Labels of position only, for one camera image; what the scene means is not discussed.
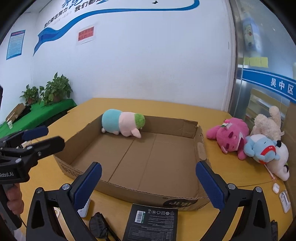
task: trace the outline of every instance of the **yellow sticky note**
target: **yellow sticky note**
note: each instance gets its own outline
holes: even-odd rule
[[[250,65],[249,57],[244,57],[244,65]]]
[[[261,57],[261,67],[268,68],[268,58]]]
[[[261,67],[261,58],[260,57],[250,57],[250,66]]]

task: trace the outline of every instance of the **blue gripper pad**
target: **blue gripper pad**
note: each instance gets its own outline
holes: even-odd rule
[[[31,141],[39,137],[46,136],[48,134],[48,128],[46,126],[39,126],[31,130],[24,131],[22,139],[24,141]]]
[[[85,173],[87,172],[87,176],[84,177],[83,182],[79,185],[79,187],[76,189],[76,192],[73,194],[73,207],[76,211],[84,208],[94,188],[98,184],[102,176],[102,166],[100,163],[93,162],[85,171]]]
[[[201,161],[196,164],[196,176],[207,193],[213,207],[221,211],[225,207],[224,193],[204,165],[207,164],[203,164]]]

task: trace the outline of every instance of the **flower pot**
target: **flower pot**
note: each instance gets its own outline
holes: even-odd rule
[[[33,101],[33,99],[31,99],[31,98],[28,98],[28,105],[32,105],[32,104],[34,104],[34,101]]]
[[[54,96],[54,99],[53,99],[53,102],[54,102],[54,103],[58,103],[58,102],[60,102],[61,100],[62,100],[61,97],[55,95],[55,96]]]

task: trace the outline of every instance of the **barcode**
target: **barcode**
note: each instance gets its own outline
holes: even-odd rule
[[[144,214],[145,214],[145,212],[143,212],[143,211],[137,211],[135,223],[143,223]]]

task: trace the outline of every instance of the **blue wave graphic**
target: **blue wave graphic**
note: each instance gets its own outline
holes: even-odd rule
[[[92,12],[84,13],[73,20],[71,20],[69,23],[67,23],[64,27],[62,27],[59,30],[54,30],[52,28],[45,28],[43,29],[39,34],[39,40],[34,48],[34,54],[37,52],[37,50],[40,48],[40,46],[49,41],[55,41],[61,37],[64,36],[65,33],[67,33],[76,23],[81,21],[84,18],[87,18],[92,15],[101,14],[101,13],[111,13],[111,12],[147,12],[147,11],[187,11],[194,9],[198,7],[200,4],[199,0],[194,0],[194,3],[187,7],[181,7],[181,8],[167,8],[167,9],[132,9],[132,8],[119,8],[119,9],[102,9],[102,10],[95,10]]]

